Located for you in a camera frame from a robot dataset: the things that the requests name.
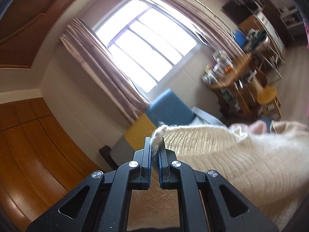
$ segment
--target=metal pivot bolt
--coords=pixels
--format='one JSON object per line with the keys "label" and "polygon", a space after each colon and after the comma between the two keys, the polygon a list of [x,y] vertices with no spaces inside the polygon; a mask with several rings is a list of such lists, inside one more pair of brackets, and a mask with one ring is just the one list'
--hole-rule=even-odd
{"label": "metal pivot bolt", "polygon": [[95,171],[95,172],[93,172],[93,173],[91,174],[91,177],[94,178],[94,179],[98,179],[98,178],[101,178],[102,175],[103,175],[102,172],[100,172],[100,171]]}
{"label": "metal pivot bolt", "polygon": [[137,167],[138,166],[138,162],[133,160],[129,162],[129,167]]}
{"label": "metal pivot bolt", "polygon": [[173,165],[174,167],[180,167],[180,166],[181,166],[181,162],[178,161],[178,160],[174,160],[174,161],[172,162],[172,165]]}
{"label": "metal pivot bolt", "polygon": [[218,172],[216,170],[209,170],[208,175],[211,177],[217,177]]}

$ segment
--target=desk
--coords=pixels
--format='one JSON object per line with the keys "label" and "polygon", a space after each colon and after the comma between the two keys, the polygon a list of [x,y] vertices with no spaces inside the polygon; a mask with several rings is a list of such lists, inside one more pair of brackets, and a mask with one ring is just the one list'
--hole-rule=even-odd
{"label": "desk", "polygon": [[246,71],[246,69],[249,67],[249,63],[251,62],[251,60],[252,60],[251,53],[244,54],[240,57],[234,58],[233,70],[227,73],[224,78],[220,79],[217,84],[207,86],[217,95],[219,105],[225,112],[228,112],[230,107],[228,103],[225,101],[225,99],[222,97],[221,89],[225,88],[228,89],[231,92],[231,94],[236,98],[241,108],[241,112],[239,113],[239,115],[245,118],[252,117],[253,112],[250,111],[244,97],[242,96],[242,94],[240,93],[234,82],[239,80],[243,72]]}

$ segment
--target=pink curtain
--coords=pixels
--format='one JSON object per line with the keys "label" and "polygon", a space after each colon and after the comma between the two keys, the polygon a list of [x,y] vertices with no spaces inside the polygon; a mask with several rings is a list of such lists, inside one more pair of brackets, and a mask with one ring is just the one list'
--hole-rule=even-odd
{"label": "pink curtain", "polygon": [[193,3],[188,2],[188,0],[152,1],[161,5],[174,18],[185,24],[185,26],[194,32],[198,32],[214,49],[225,50],[231,58],[240,56],[244,53],[232,39],[231,35],[215,20],[215,18]]}
{"label": "pink curtain", "polygon": [[149,104],[130,78],[117,66],[106,47],[77,18],[67,25],[60,39],[85,72],[112,99],[128,122],[134,123]]}

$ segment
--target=gray armrest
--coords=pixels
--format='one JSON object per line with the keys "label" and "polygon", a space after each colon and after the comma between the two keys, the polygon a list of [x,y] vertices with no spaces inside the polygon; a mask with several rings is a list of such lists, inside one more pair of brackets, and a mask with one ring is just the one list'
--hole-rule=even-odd
{"label": "gray armrest", "polygon": [[205,111],[203,111],[203,110],[201,110],[201,109],[199,109],[195,106],[191,110],[195,113],[195,115],[197,115],[201,119],[205,120],[210,125],[223,125],[223,126],[225,126],[225,124],[223,124],[216,117],[210,115],[209,113],[207,113],[207,112],[205,112]]}

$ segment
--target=blue chair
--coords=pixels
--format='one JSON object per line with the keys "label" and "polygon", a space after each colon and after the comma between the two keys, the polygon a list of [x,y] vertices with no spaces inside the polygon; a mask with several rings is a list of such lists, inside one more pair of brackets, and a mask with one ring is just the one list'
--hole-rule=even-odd
{"label": "blue chair", "polygon": [[239,45],[239,47],[243,49],[246,46],[247,38],[240,30],[232,31],[232,36],[234,41]]}

